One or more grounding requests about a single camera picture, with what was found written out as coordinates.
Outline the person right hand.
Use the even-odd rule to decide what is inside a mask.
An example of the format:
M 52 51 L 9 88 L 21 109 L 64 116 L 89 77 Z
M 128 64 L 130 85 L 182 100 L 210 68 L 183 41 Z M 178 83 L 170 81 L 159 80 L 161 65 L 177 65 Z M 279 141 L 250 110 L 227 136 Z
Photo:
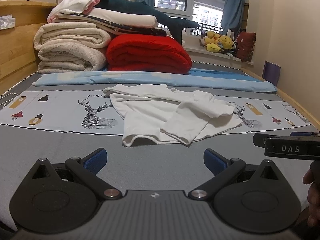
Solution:
M 303 177 L 303 183 L 306 185 L 310 184 L 308 190 L 308 203 L 309 203 L 309 217 L 308 226 L 314 227 L 318 224 L 320 218 L 319 210 L 319 184 L 314 180 L 314 175 L 311 169 L 309 169 Z

